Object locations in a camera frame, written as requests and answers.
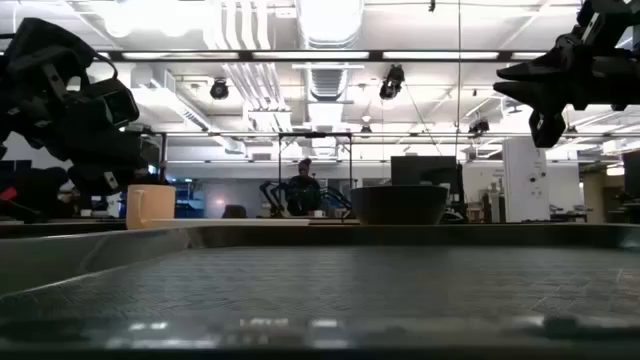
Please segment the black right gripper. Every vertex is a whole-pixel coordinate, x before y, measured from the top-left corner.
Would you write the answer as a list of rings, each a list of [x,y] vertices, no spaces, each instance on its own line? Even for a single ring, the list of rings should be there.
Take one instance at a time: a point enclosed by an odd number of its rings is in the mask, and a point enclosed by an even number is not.
[[[639,104],[639,55],[617,49],[610,31],[585,29],[571,47],[553,47],[496,73],[511,81],[496,82],[496,92],[532,108],[528,125],[536,148],[557,144],[567,128],[562,113],[568,104],[576,110],[609,105],[613,111]]]

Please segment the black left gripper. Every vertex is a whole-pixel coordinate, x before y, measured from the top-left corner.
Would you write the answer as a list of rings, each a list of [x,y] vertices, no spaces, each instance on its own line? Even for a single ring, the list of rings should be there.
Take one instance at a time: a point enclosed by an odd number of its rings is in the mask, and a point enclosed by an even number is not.
[[[120,129],[139,118],[118,71],[93,82],[88,68],[108,62],[64,28],[25,18],[1,56],[1,130],[74,163],[67,175],[82,195],[108,196],[150,175],[141,141]]]

